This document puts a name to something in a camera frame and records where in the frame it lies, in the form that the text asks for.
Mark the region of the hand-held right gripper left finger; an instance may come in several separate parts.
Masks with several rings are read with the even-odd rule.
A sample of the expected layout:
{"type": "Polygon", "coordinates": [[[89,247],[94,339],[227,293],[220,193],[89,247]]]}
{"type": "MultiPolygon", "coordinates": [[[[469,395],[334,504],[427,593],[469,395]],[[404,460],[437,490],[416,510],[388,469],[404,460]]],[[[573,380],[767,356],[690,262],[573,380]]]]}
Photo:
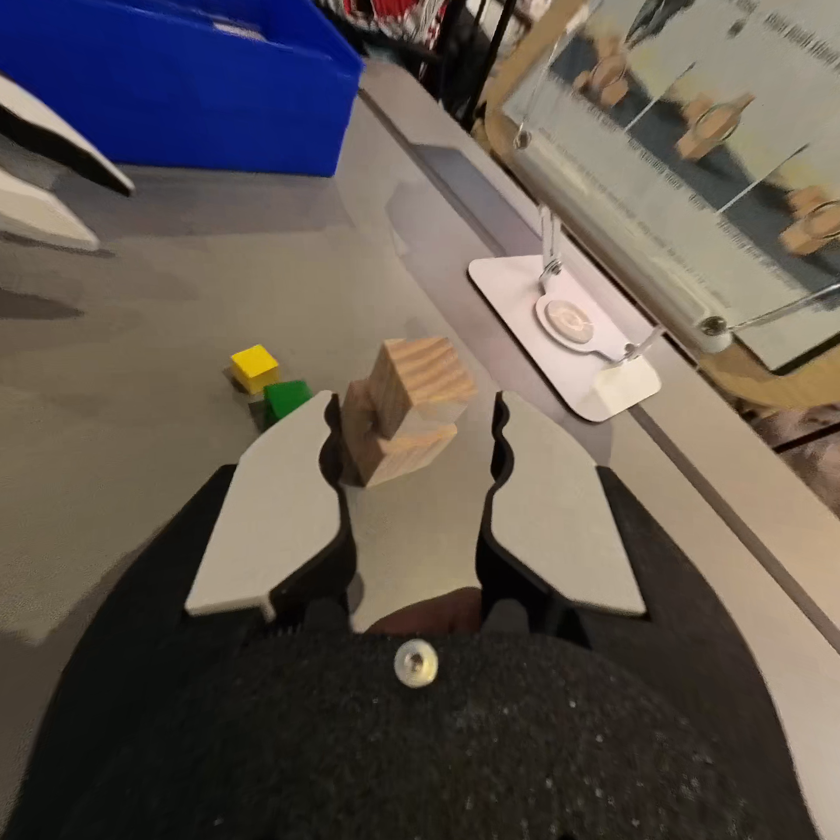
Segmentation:
{"type": "Polygon", "coordinates": [[[184,608],[257,611],[267,623],[331,599],[347,606],[357,551],[343,473],[339,396],[321,391],[240,457],[184,608]]]}

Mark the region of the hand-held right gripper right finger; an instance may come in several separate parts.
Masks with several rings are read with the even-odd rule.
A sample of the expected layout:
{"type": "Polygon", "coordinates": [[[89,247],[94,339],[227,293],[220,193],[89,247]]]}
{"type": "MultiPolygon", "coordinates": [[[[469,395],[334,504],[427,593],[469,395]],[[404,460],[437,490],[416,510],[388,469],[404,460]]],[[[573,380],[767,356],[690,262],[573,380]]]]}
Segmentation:
{"type": "Polygon", "coordinates": [[[647,616],[599,466],[515,392],[496,394],[491,484],[476,543],[481,617],[498,603],[542,628],[552,611],[647,616]]]}

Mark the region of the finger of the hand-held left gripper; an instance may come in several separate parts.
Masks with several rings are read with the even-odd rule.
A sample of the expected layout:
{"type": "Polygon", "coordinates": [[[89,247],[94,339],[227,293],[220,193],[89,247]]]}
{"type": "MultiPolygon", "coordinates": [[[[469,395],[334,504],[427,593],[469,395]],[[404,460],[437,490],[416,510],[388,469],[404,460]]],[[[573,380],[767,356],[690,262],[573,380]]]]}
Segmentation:
{"type": "Polygon", "coordinates": [[[123,196],[134,183],[36,95],[1,75],[1,134],[21,149],[123,196]]]}
{"type": "Polygon", "coordinates": [[[1,233],[54,248],[100,248],[98,237],[52,192],[6,170],[1,170],[1,233]]]}

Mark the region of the small green wooden cube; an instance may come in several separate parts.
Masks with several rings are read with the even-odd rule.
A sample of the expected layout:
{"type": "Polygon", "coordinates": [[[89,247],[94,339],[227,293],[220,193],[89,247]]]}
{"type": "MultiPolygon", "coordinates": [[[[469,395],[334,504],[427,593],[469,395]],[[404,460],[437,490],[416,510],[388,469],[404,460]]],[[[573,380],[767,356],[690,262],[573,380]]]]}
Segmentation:
{"type": "Polygon", "coordinates": [[[302,380],[275,382],[264,386],[264,430],[296,411],[312,399],[310,386],[302,380]]]}

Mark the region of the large plain wooden cube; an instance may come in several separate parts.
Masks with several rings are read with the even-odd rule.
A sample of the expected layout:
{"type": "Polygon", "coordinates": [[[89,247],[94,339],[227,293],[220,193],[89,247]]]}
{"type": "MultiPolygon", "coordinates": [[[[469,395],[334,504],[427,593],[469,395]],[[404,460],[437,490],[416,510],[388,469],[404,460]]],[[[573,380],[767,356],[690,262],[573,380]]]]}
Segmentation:
{"type": "Polygon", "coordinates": [[[343,472],[351,487],[374,487],[429,466],[455,439],[454,424],[431,432],[386,438],[363,380],[349,383],[340,407],[343,472]]]}

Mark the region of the small yellow wooden cube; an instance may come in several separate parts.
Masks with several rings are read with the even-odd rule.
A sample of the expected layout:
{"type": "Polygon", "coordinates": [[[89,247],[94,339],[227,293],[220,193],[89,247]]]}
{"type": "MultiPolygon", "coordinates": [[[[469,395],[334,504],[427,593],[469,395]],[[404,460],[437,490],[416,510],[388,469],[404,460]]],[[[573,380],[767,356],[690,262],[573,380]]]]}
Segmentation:
{"type": "Polygon", "coordinates": [[[230,374],[249,396],[257,396],[266,387],[280,383],[278,361],[259,343],[231,355],[230,374]]]}

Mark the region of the blue plastic bin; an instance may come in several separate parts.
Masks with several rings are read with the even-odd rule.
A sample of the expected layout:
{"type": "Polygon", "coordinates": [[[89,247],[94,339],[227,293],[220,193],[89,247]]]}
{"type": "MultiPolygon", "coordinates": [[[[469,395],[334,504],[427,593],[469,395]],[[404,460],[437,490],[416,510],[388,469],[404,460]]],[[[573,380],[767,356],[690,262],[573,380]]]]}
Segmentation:
{"type": "Polygon", "coordinates": [[[115,163],[331,177],[363,62],[313,2],[2,2],[2,74],[115,163]]]}

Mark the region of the medium plain wooden cube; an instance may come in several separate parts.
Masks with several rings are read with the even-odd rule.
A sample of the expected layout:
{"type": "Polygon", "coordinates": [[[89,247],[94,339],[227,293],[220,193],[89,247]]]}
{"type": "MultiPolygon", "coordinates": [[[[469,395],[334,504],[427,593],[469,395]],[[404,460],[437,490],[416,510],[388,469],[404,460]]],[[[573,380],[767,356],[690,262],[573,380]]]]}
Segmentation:
{"type": "Polygon", "coordinates": [[[445,337],[384,341],[366,380],[377,430],[395,439],[456,424],[477,388],[445,337]]]}

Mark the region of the person's right hand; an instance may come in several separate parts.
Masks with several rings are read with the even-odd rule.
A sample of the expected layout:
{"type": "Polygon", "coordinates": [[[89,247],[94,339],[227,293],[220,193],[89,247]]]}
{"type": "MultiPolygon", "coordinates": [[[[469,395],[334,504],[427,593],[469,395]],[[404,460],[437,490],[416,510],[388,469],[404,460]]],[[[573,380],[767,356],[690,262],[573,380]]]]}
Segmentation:
{"type": "Polygon", "coordinates": [[[481,599],[479,588],[459,588],[384,616],[366,633],[397,637],[475,634],[480,629],[481,599]]]}

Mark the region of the printed instruction sheet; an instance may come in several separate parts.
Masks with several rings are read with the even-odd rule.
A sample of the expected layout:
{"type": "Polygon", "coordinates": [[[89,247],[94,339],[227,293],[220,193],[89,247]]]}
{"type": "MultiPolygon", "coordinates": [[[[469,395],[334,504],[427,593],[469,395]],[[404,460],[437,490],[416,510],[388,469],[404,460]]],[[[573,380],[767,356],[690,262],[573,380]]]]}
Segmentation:
{"type": "Polygon", "coordinates": [[[838,2],[571,2],[504,97],[524,174],[710,352],[838,346],[838,2]]]}

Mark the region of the black tag board stand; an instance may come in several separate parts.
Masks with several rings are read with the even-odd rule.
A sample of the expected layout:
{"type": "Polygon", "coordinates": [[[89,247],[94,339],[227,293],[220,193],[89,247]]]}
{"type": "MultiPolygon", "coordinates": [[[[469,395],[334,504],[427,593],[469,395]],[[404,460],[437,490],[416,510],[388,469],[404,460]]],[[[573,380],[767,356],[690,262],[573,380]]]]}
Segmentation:
{"type": "Polygon", "coordinates": [[[489,2],[479,2],[477,13],[466,22],[467,1],[447,2],[436,43],[436,68],[432,92],[462,130],[471,133],[480,110],[480,98],[497,62],[501,43],[517,11],[518,2],[500,2],[498,21],[485,48],[480,41],[481,18],[489,2]]]}

